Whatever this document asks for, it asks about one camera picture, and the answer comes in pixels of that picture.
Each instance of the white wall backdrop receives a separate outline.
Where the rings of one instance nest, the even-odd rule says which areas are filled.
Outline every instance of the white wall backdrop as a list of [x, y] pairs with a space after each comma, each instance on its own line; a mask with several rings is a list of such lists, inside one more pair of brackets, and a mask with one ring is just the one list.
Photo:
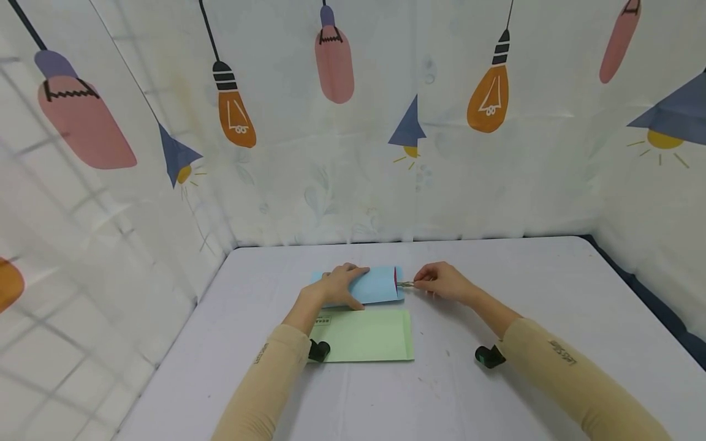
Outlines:
[[243, 245], [593, 233], [706, 337], [706, 77], [628, 127], [703, 1], [327, 3], [205, 0], [216, 83], [198, 0], [0, 0], [0, 438], [110, 439]]

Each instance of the white tablecloth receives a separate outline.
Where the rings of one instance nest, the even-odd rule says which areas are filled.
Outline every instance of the white tablecloth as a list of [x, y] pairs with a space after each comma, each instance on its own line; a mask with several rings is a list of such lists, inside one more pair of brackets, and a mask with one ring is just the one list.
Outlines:
[[[447, 260], [589, 356], [675, 440], [706, 436], [706, 373], [580, 238], [240, 248], [134, 406], [118, 441], [208, 440], [269, 332], [312, 271]], [[276, 440], [579, 440], [579, 428], [506, 363], [474, 360], [495, 337], [472, 311], [408, 291], [416, 360], [308, 366]]]

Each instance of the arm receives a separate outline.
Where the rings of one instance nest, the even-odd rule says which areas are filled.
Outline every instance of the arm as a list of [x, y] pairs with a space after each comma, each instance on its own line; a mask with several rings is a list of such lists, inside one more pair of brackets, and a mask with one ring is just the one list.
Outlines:
[[500, 338], [498, 349], [593, 441], [670, 440], [642, 405], [591, 360], [523, 318], [446, 262], [425, 265], [415, 287], [469, 306]]
[[327, 303], [363, 309], [348, 292], [348, 285], [368, 270], [347, 263], [301, 290], [230, 399], [211, 441], [272, 439], [292, 386], [309, 357], [309, 333], [319, 310]]

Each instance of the hand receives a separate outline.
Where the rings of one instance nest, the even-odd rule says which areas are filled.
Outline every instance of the hand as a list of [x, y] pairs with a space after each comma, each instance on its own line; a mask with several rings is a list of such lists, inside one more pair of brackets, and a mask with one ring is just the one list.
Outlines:
[[332, 272], [323, 273], [321, 280], [302, 289], [300, 296], [316, 298], [321, 305], [345, 304], [353, 310], [363, 310], [365, 307], [351, 295], [348, 286], [368, 271], [368, 267], [358, 268], [352, 263], [345, 263]]
[[446, 262], [427, 263], [414, 276], [414, 287], [427, 294], [469, 304], [482, 290]]

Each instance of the person's left hand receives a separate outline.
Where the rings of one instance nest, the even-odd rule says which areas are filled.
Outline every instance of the person's left hand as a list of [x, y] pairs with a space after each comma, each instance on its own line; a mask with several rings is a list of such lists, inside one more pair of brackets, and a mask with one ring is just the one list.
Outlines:
[[302, 289], [301, 295], [318, 298], [322, 305], [343, 304], [353, 310], [363, 310], [365, 307], [351, 295], [348, 286], [368, 271], [368, 267], [344, 263], [332, 272], [323, 273], [321, 280]]

